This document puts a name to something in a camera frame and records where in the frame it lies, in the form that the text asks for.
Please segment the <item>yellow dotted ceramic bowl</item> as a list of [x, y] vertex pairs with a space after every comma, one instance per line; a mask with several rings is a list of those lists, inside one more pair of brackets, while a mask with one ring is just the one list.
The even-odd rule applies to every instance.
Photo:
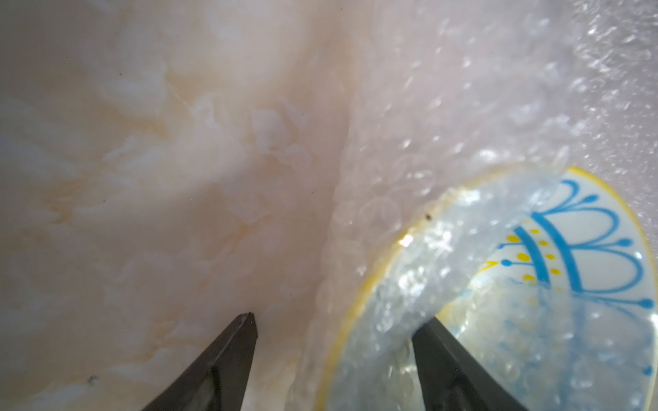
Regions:
[[646, 410], [656, 266], [604, 182], [504, 170], [450, 188], [329, 278], [301, 410], [426, 410], [412, 344], [437, 319], [526, 410]]

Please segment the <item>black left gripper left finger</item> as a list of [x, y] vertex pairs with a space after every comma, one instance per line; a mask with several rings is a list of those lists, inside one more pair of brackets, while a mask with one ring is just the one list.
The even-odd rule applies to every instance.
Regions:
[[239, 411], [257, 338], [255, 315], [238, 315], [144, 411]]

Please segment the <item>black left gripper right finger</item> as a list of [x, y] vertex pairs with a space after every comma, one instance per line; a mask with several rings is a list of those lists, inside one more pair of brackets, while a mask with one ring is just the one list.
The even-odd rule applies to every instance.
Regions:
[[437, 319], [413, 336], [426, 411], [526, 411]]

